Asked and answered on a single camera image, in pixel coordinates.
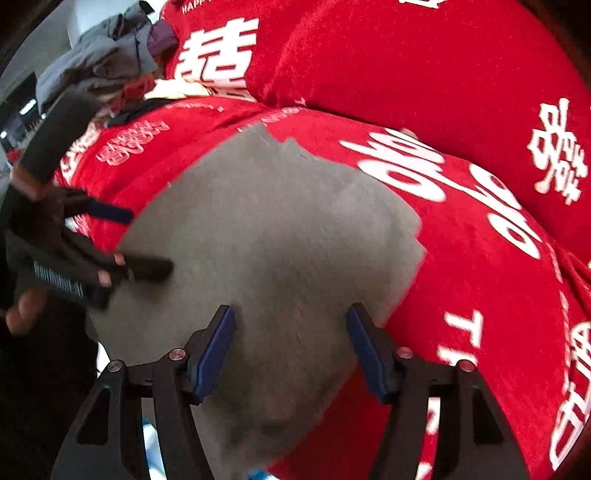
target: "purple hat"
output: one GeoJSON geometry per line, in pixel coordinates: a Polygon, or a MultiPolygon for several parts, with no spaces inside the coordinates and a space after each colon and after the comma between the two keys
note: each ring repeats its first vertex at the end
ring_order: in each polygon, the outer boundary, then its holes
{"type": "Polygon", "coordinates": [[[161,53],[178,47],[178,40],[174,34],[173,28],[164,20],[158,20],[150,31],[148,37],[148,50],[153,57],[161,53]]]}

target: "metal pin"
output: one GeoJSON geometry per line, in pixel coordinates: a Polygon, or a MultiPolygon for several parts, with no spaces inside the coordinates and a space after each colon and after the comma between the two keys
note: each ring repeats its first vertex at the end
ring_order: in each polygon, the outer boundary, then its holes
{"type": "Polygon", "coordinates": [[[476,365],[474,365],[469,360],[460,360],[457,363],[457,366],[459,366],[462,369],[462,371],[464,371],[466,373],[470,373],[470,372],[473,372],[474,370],[476,370],[476,365]]]}
{"type": "Polygon", "coordinates": [[[118,372],[123,368],[123,362],[121,360],[113,360],[109,365],[107,365],[107,370],[111,373],[118,372]]]}
{"type": "Polygon", "coordinates": [[[400,358],[404,358],[405,360],[409,360],[413,357],[414,353],[409,347],[402,346],[396,350],[396,355],[398,355],[400,358]]]}
{"type": "Polygon", "coordinates": [[[168,354],[168,358],[174,361],[178,361],[182,360],[185,357],[185,355],[187,354],[182,348],[175,348],[174,350],[170,351],[170,353],[168,354]]]}

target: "blue clamp pad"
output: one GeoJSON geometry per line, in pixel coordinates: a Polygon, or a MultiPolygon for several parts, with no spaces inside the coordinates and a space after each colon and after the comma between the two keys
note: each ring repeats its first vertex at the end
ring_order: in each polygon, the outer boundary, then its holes
{"type": "Polygon", "coordinates": [[[395,363],[396,344],[377,328],[367,310],[354,303],[347,311],[347,332],[370,393],[382,404],[400,392],[402,368],[395,363]]]}
{"type": "Polygon", "coordinates": [[[220,305],[209,326],[202,330],[200,348],[197,352],[190,352],[187,370],[199,403],[212,393],[235,331],[234,310],[228,305],[220,305]]]}

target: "red pillow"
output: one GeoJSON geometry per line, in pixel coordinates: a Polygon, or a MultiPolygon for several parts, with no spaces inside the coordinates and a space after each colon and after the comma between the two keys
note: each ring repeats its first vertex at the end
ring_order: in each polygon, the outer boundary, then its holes
{"type": "Polygon", "coordinates": [[[591,260],[591,96],[517,0],[187,0],[163,15],[180,40],[168,77],[408,128],[497,175],[591,260]]]}
{"type": "MultiPolygon", "coordinates": [[[[487,171],[382,127],[299,107],[201,98],[92,134],[75,164],[64,162],[61,179],[140,212],[203,154],[255,122],[280,141],[295,138],[314,155],[363,170],[418,213],[426,259],[387,329],[425,359],[477,363],[533,480],[548,478],[591,410],[591,277],[487,171]]],[[[96,220],[88,227],[107,249],[125,232],[96,220]]],[[[425,475],[436,401],[431,415],[425,475]]],[[[323,422],[272,470],[282,480],[366,478],[386,419],[357,372],[323,422]]]]}

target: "gray jacket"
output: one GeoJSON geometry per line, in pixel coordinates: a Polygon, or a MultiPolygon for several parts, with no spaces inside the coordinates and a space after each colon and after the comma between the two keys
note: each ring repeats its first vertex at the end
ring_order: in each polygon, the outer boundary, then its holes
{"type": "Polygon", "coordinates": [[[37,103],[45,112],[69,86],[84,92],[117,90],[130,80],[155,72],[148,51],[152,8],[141,1],[86,31],[76,45],[54,61],[37,80],[37,103]]]}

